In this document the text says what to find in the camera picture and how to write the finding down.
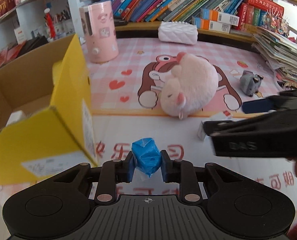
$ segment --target stuffed animal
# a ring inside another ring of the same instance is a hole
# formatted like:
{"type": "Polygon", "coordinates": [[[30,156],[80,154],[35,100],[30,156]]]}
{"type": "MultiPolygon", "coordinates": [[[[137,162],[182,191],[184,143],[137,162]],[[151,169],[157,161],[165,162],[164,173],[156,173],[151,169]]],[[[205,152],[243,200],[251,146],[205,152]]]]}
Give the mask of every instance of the stuffed animal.
{"type": "Polygon", "coordinates": [[[186,118],[201,110],[216,93],[219,78],[206,59],[180,52],[160,95],[161,107],[170,116],[186,118]]]}
{"type": "Polygon", "coordinates": [[[244,70],[240,78],[240,88],[249,97],[259,91],[263,76],[254,75],[253,72],[244,70]]]}

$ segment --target black device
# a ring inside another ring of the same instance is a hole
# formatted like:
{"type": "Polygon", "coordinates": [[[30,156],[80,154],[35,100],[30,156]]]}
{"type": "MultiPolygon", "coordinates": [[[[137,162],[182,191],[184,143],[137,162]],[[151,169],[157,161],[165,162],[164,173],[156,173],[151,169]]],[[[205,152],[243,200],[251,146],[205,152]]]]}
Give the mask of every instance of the black device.
{"type": "Polygon", "coordinates": [[[237,122],[205,122],[204,131],[212,138],[217,156],[297,158],[297,90],[245,102],[242,109],[276,112],[237,122]]]}
{"type": "Polygon", "coordinates": [[[287,240],[292,201],[279,191],[215,163],[194,167],[161,151],[166,183],[180,195],[120,195],[135,157],[91,168],[81,163],[11,196],[3,207],[9,240],[287,240]],[[95,199],[89,199],[98,182],[95,199]],[[202,199],[203,182],[207,199],[202,199]]]}

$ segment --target screw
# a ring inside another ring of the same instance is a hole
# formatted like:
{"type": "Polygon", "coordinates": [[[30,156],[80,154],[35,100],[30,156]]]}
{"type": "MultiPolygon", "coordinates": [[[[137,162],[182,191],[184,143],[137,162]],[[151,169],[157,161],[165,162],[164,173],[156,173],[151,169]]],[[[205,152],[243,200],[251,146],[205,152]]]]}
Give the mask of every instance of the screw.
{"type": "Polygon", "coordinates": [[[196,202],[200,200],[200,196],[196,194],[187,194],[184,198],[190,202],[196,202]]]}
{"type": "Polygon", "coordinates": [[[112,200],[112,196],[110,194],[101,194],[97,196],[97,200],[101,201],[101,202],[107,202],[112,200]]]}

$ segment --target cardboard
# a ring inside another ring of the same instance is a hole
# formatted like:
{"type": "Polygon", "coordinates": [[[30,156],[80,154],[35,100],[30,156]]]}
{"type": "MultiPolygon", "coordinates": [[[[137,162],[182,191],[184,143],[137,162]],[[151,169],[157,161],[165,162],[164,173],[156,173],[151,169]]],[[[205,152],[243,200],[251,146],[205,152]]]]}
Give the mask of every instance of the cardboard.
{"type": "Polygon", "coordinates": [[[0,68],[0,185],[41,180],[81,162],[96,166],[88,69],[77,36],[0,68]],[[5,127],[13,112],[26,119],[5,127]]]}

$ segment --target cartoon bear print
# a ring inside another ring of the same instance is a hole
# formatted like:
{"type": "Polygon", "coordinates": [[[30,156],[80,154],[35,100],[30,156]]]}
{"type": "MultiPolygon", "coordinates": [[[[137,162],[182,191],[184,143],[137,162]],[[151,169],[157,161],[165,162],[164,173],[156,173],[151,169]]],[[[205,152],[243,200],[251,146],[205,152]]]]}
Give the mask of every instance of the cartoon bear print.
{"type": "MultiPolygon", "coordinates": [[[[158,94],[167,77],[171,76],[171,69],[177,64],[176,56],[159,55],[156,62],[151,62],[144,68],[142,85],[138,90],[138,102],[142,107],[151,109],[156,107],[158,94]]],[[[219,111],[238,110],[242,105],[239,94],[232,88],[224,72],[218,66],[214,65],[214,67],[218,73],[219,87],[214,98],[203,108],[203,111],[214,111],[214,105],[219,108],[217,109],[219,111]]]]}

